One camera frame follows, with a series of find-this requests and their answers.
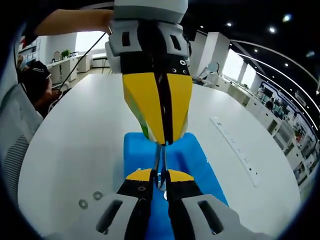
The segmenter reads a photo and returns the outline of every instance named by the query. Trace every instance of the black cable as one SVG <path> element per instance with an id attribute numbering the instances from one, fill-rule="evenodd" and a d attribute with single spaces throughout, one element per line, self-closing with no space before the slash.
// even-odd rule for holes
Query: black cable
<path id="1" fill-rule="evenodd" d="M 76 67 L 78 66 L 78 64 L 81 62 L 81 60 L 91 51 L 91 49 L 94 48 L 95 45 L 97 45 L 97 43 L 106 35 L 106 32 L 104 34 L 102 34 L 102 36 L 89 48 L 88 51 L 85 52 L 85 54 L 78 60 L 78 62 L 75 64 L 75 66 L 73 67 L 73 69 L 71 70 L 71 72 L 69 73 L 69 75 L 66 77 L 66 79 L 62 82 L 59 91 L 61 90 L 61 88 L 63 87 L 63 85 L 65 84 L 65 82 L 68 80 L 68 78 L 70 77 L 70 75 L 74 72 L 74 70 L 76 69 Z"/>

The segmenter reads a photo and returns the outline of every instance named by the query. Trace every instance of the potted plant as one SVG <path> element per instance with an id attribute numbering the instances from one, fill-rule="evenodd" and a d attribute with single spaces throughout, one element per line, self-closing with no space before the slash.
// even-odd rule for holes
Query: potted plant
<path id="1" fill-rule="evenodd" d="M 62 51 L 62 53 L 61 53 L 61 58 L 62 58 L 62 59 L 65 59 L 65 58 L 67 58 L 69 55 L 70 55 L 70 51 L 69 51 L 68 49 L 66 49 L 66 50 Z"/>

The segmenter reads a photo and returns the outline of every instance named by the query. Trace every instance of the floor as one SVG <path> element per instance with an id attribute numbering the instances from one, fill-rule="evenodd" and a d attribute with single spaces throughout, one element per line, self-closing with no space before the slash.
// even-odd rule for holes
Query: floor
<path id="1" fill-rule="evenodd" d="M 103 74 L 108 75 L 110 70 L 111 69 L 109 67 L 105 67 L 103 70 Z M 89 74 L 102 74 L 102 68 L 92 68 L 87 72 L 78 73 L 76 76 L 76 79 L 69 83 L 69 87 L 73 88 L 77 83 L 79 83 L 82 79 L 84 79 Z"/>

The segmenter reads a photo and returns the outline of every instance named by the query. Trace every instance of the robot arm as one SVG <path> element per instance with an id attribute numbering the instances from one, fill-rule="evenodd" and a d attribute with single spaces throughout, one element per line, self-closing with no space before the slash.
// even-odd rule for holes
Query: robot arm
<path id="1" fill-rule="evenodd" d="M 188 44 L 178 25 L 187 0 L 116 0 L 105 44 L 124 98 L 144 135 L 161 145 L 184 135 L 192 92 Z"/>
<path id="2" fill-rule="evenodd" d="M 115 0 L 112 35 L 105 48 L 113 72 L 123 75 L 126 103 L 144 135 L 157 142 L 156 166 L 127 176 L 117 193 L 47 239 L 143 240 L 161 150 L 161 185 L 165 179 L 176 240 L 269 239 L 243 227 L 238 214 L 214 196 L 203 195 L 192 176 L 166 169 L 165 145 L 186 132 L 192 92 L 188 45 L 178 25 L 187 7 L 188 0 Z"/>

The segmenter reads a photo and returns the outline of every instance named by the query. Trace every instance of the person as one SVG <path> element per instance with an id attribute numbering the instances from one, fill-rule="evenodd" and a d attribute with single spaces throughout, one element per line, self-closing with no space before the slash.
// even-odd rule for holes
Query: person
<path id="1" fill-rule="evenodd" d="M 291 114 L 288 118 L 288 124 L 291 126 L 291 127 L 294 127 L 297 123 L 297 113 L 295 112 L 294 114 Z"/>
<path id="2" fill-rule="evenodd" d="M 30 45 L 38 36 L 53 36 L 83 31 L 102 31 L 110 34 L 109 23 L 113 11 L 106 9 L 65 10 L 44 7 L 39 15 L 32 17 L 23 31 L 23 47 Z M 35 109 L 46 117 L 49 108 L 61 95 L 52 90 L 52 81 L 47 67 L 40 61 L 31 62 L 22 55 L 17 58 L 18 80 Z"/>
<path id="3" fill-rule="evenodd" d="M 274 98 L 272 97 L 269 101 L 265 104 L 266 108 L 272 111 L 274 109 Z"/>
<path id="4" fill-rule="evenodd" d="M 27 64 L 23 55 L 18 56 L 17 68 L 18 80 L 25 87 L 26 95 L 34 108 L 45 118 L 50 105 L 62 94 L 59 90 L 52 89 L 51 73 L 41 61 Z"/>
<path id="5" fill-rule="evenodd" d="M 255 96 L 258 98 L 258 99 L 262 99 L 262 97 L 264 96 L 264 86 L 261 85 L 261 87 L 259 87 L 258 91 L 256 92 Z"/>
<path id="6" fill-rule="evenodd" d="M 24 45 L 31 44 L 37 36 L 52 36 L 85 31 L 110 34 L 109 23 L 113 11 L 107 9 L 65 10 L 44 7 L 26 23 Z"/>

